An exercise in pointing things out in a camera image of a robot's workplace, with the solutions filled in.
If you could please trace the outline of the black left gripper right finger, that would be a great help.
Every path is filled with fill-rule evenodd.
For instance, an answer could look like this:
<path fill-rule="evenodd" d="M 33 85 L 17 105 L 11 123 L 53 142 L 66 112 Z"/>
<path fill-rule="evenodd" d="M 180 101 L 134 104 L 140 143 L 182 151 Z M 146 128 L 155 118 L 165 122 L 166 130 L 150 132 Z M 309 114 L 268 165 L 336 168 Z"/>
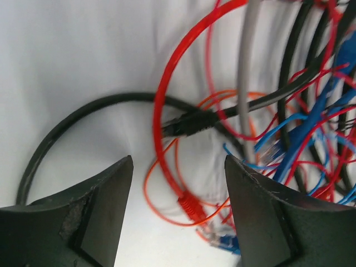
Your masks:
<path fill-rule="evenodd" d="M 355 208 L 306 196 L 228 155 L 243 266 L 354 266 Z"/>

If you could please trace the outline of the orange thin wire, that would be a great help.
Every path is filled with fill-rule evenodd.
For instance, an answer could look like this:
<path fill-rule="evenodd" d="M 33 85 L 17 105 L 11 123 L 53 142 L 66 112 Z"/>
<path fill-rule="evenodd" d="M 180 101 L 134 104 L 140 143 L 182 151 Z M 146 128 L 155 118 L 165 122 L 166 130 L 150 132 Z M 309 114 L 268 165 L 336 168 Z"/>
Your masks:
<path fill-rule="evenodd" d="M 264 93 L 261 92 L 252 92 L 249 93 L 249 96 L 251 99 L 257 99 L 257 97 L 264 96 Z M 232 90 L 223 90 L 219 91 L 216 93 L 216 96 L 218 96 L 217 100 L 219 102 L 235 97 L 236 94 L 233 93 Z M 196 106 L 193 106 L 194 108 L 200 108 L 202 107 L 203 110 L 207 110 L 209 107 L 211 107 L 215 102 L 212 100 L 212 96 L 209 96 L 202 100 L 199 104 Z M 287 110 L 290 113 L 296 113 L 296 108 L 292 107 L 292 105 L 287 104 L 286 105 Z M 163 153 L 164 155 L 175 145 L 179 143 L 179 138 L 178 139 L 172 139 L 168 141 L 164 141 L 164 149 Z M 158 174 L 158 172 L 155 172 L 155 169 L 160 166 L 160 160 L 158 158 L 155 159 L 155 161 L 152 163 L 151 167 L 147 171 L 147 174 L 144 179 L 144 184 L 143 184 L 143 193 L 144 193 L 144 198 L 147 202 L 147 205 L 150 207 L 152 212 L 154 212 L 159 218 L 164 220 L 165 222 L 176 225 L 181 228 L 190 228 L 190 227 L 198 227 L 195 225 L 195 222 L 178 222 L 177 220 L 174 220 L 172 218 L 177 217 L 177 216 L 182 216 L 184 213 L 184 209 L 180 207 L 180 205 L 177 203 L 178 197 L 175 195 L 175 192 L 172 191 L 170 193 L 164 193 L 164 196 L 158 196 L 158 189 L 153 189 L 153 185 L 151 186 L 150 183 L 150 178 L 152 174 Z M 212 202 L 206 202 L 205 200 L 202 200 L 201 198 L 197 197 L 197 200 L 200 201 L 200 204 L 202 204 L 203 208 L 204 207 L 210 207 L 215 209 L 215 211 L 211 215 L 207 215 L 208 217 L 208 222 L 211 221 L 215 217 L 219 217 L 221 219 L 222 224 L 227 224 L 228 227 L 233 229 L 233 232 L 235 231 L 235 227 L 232 226 L 232 213 L 231 215 L 228 214 L 226 217 L 223 217 L 219 213 L 221 211 L 225 211 L 230 209 L 230 203 L 229 203 L 229 197 L 227 200 L 223 201 L 223 205 L 220 206 L 219 203 L 212 203 Z"/>

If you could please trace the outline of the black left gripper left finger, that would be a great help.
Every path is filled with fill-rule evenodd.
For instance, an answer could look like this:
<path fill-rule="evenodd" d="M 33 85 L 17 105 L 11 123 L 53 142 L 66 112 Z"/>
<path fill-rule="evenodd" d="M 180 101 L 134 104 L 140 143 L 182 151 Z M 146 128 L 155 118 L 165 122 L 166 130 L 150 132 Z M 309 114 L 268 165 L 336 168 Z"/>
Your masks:
<path fill-rule="evenodd" d="M 1 208 L 1 265 L 114 266 L 133 167 L 126 156 L 61 192 Z"/>

